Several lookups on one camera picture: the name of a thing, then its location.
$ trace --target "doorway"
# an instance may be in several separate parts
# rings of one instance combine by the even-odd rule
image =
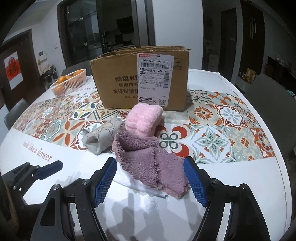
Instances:
[[[7,64],[4,62],[7,58],[10,58],[11,63],[17,62],[17,69],[21,74],[19,80],[8,77]],[[44,86],[40,83],[31,29],[12,37],[0,47],[0,88],[8,110],[11,110],[21,99],[31,104],[45,92]]]
[[[218,72],[231,81],[237,47],[236,8],[221,12],[221,45]]]

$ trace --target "tile pattern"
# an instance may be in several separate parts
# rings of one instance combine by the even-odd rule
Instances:
[[[164,111],[159,146],[196,163],[250,161],[274,156],[256,118],[236,96],[188,90],[186,110]],[[106,109],[97,93],[67,95],[31,105],[13,128],[41,140],[85,151],[81,139],[130,109]]]

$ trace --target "door handle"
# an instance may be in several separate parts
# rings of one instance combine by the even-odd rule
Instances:
[[[250,23],[250,39],[252,39],[252,34],[251,34],[251,24],[252,24],[252,23]]]
[[[253,18],[253,21],[254,21],[253,25],[254,25],[255,33],[256,33],[256,19]]]
[[[250,23],[250,39],[254,38],[254,25],[253,23]]]
[[[101,35],[101,41],[102,41],[102,46],[105,46],[105,40],[104,40],[104,35]]]

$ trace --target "cardboard box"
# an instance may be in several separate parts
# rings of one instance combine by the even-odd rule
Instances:
[[[178,46],[144,46],[115,50],[90,61],[96,88],[105,108],[132,108],[138,103],[138,53],[174,56],[168,106],[185,109],[189,50]]]

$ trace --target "chair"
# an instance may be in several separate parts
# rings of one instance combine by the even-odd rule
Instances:
[[[244,95],[272,133],[283,157],[296,146],[296,100],[275,80],[260,74]]]
[[[17,119],[21,116],[22,113],[29,107],[29,104],[21,99],[4,117],[4,123],[8,130],[10,130],[13,124],[17,121]]]
[[[72,72],[79,70],[79,69],[86,69],[87,76],[92,75],[91,66],[89,65],[89,60],[87,60],[87,61],[81,62],[79,64],[75,64],[69,68],[64,69],[62,72],[62,76],[65,76],[65,75],[72,73]]]

